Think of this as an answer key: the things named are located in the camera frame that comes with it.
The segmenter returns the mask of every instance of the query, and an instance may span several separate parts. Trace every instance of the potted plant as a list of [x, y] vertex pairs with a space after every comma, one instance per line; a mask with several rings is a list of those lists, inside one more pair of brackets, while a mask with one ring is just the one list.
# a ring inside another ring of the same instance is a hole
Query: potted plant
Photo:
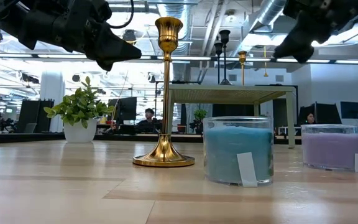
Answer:
[[97, 119], [100, 116], [112, 113], [114, 107], [107, 106], [100, 100], [95, 101], [95, 94], [92, 91], [91, 80], [86, 77], [85, 89], [78, 88], [75, 94], [63, 97], [63, 102], [53, 108], [44, 107], [48, 118], [60, 115], [65, 127], [67, 142], [90, 142], [96, 132]]
[[196, 134], [202, 134], [204, 131], [204, 126], [203, 126], [203, 119], [206, 116], [206, 110], [195, 110], [194, 111], [194, 121], [192, 123], [190, 123], [190, 128], [196, 129]]

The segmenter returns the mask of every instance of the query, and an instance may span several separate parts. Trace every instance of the office desk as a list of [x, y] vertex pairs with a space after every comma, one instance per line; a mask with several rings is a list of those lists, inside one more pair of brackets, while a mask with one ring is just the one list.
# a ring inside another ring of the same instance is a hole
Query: office desk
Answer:
[[281, 96], [287, 97], [287, 121], [289, 148], [295, 147], [293, 120], [292, 86], [221, 86], [221, 85], [178, 85], [171, 84], [169, 102], [168, 130], [172, 130], [174, 103], [215, 103], [233, 105], [253, 105], [254, 113], [259, 114], [259, 105]]

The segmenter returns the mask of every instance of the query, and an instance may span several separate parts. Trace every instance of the wooden table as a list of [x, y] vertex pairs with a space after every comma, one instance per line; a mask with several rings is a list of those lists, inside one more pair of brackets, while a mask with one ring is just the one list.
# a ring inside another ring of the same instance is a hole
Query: wooden table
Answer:
[[196, 164], [132, 164], [156, 142], [0, 144], [0, 224], [358, 224], [358, 174], [303, 167], [300, 147], [274, 146], [273, 184], [204, 178], [202, 144], [174, 143]]
[[232, 105], [253, 105], [254, 114], [259, 114], [259, 105], [286, 96], [288, 147], [295, 147], [292, 86], [227, 86], [227, 85], [178, 85], [171, 84], [169, 100], [169, 127], [172, 130], [174, 103], [215, 103]]

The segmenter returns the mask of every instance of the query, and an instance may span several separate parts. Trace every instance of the ceiling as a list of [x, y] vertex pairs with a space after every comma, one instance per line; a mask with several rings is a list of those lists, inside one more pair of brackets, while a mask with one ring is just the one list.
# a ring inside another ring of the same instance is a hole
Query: ceiling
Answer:
[[[112, 9], [112, 18], [108, 22], [119, 25], [127, 21], [129, 17], [128, 1], [108, 1]], [[179, 55], [215, 55], [213, 44], [218, 31], [227, 29], [230, 33], [230, 41], [227, 45], [227, 54], [236, 56], [239, 49], [249, 52], [248, 57], [271, 57], [276, 45], [285, 38], [288, 31], [295, 25], [295, 21], [285, 16], [279, 16], [273, 23], [271, 32], [265, 32], [264, 28], [250, 32], [253, 19], [260, 14], [262, 0], [148, 0], [147, 10], [145, 1], [136, 1], [137, 12], [133, 21], [124, 29], [112, 30], [116, 35], [122, 37], [127, 29], [135, 30], [137, 41], [135, 46], [141, 49], [143, 55], [162, 55], [158, 47], [158, 30], [154, 25], [155, 20], [161, 16], [176, 16], [184, 23], [181, 30]], [[21, 54], [69, 54], [61, 47], [56, 47], [43, 42], [38, 42], [35, 50], [31, 51], [20, 44], [16, 38], [2, 32], [3, 40], [0, 43], [0, 53]], [[358, 24], [353, 29], [333, 36], [323, 45], [314, 43], [317, 47], [313, 58], [340, 58], [358, 59]], [[253, 67], [263, 67], [264, 63], [254, 63]], [[297, 65], [286, 63], [275, 63], [270, 68], [291, 68]], [[42, 81], [42, 71], [50, 67], [65, 71], [67, 87], [75, 88], [78, 83], [71, 80], [72, 75], [78, 74], [82, 77], [91, 76], [95, 82], [103, 87], [109, 86], [108, 94], [115, 96], [119, 88], [126, 87], [139, 89], [139, 96], [154, 95], [155, 84], [149, 83], [149, 75], [155, 75], [156, 80], [162, 80], [163, 65], [161, 63], [115, 63], [113, 70], [106, 73], [100, 69], [95, 62], [43, 62], [41, 60], [13, 60], [0, 58], [0, 85], [26, 86], [28, 83], [20, 81], [18, 72], [28, 74]], [[175, 64], [173, 74], [177, 71], [181, 78], [186, 73], [186, 67], [199, 67], [199, 63]], [[10, 88], [15, 97], [37, 97], [39, 86], [34, 88]], [[122, 95], [133, 95], [133, 91], [123, 90]]]

